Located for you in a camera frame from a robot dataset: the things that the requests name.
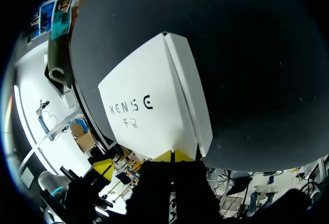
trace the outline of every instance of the white box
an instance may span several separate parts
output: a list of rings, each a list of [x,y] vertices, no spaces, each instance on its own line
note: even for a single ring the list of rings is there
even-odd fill
[[[150,158],[180,149],[206,155],[212,131],[186,38],[159,34],[118,64],[99,84],[119,144]]]

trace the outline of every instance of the wire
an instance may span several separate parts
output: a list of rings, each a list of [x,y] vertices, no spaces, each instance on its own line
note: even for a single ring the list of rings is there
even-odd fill
[[[237,213],[237,217],[238,217],[238,218],[241,216],[242,208],[243,208],[243,206],[245,205],[245,202],[246,202],[246,197],[247,197],[247,193],[248,193],[249,184],[247,185],[246,194],[245,194],[245,197],[244,197],[244,199],[243,199],[242,205],[240,205],[239,211],[238,211],[238,213]]]
[[[305,190],[305,188],[306,188],[307,186],[309,186],[310,184],[313,185],[313,189],[314,189],[314,186],[316,186],[318,189],[320,189],[320,186],[319,186],[318,183],[315,183],[314,181],[309,181],[308,183],[306,183],[306,184],[302,187],[302,189],[300,189],[301,192],[303,192],[303,191]]]
[[[58,119],[57,119],[56,115],[50,115],[50,113],[49,113],[48,111],[42,111],[41,113],[42,113],[42,114],[43,114],[43,113],[48,113],[49,118],[50,118],[50,117],[55,117],[55,119],[56,119],[56,125],[58,125]]]
[[[280,171],[276,171],[274,174],[275,174],[275,176],[279,176],[279,175],[281,175],[281,174],[283,174],[284,173],[284,171],[283,170],[280,170]]]
[[[215,168],[213,167],[213,168],[212,168],[212,171],[208,174],[207,179],[210,177],[210,175],[211,175],[214,171],[215,171]]]
[[[236,201],[236,199],[237,199],[237,197],[238,197],[239,195],[241,196],[241,194],[239,193],[239,194],[235,197],[235,199],[234,199],[233,202],[231,203],[230,207],[227,208],[227,210],[225,211],[225,213],[224,213],[223,216],[226,215],[227,211],[229,211],[229,209],[232,207],[232,205],[234,204],[234,202]]]

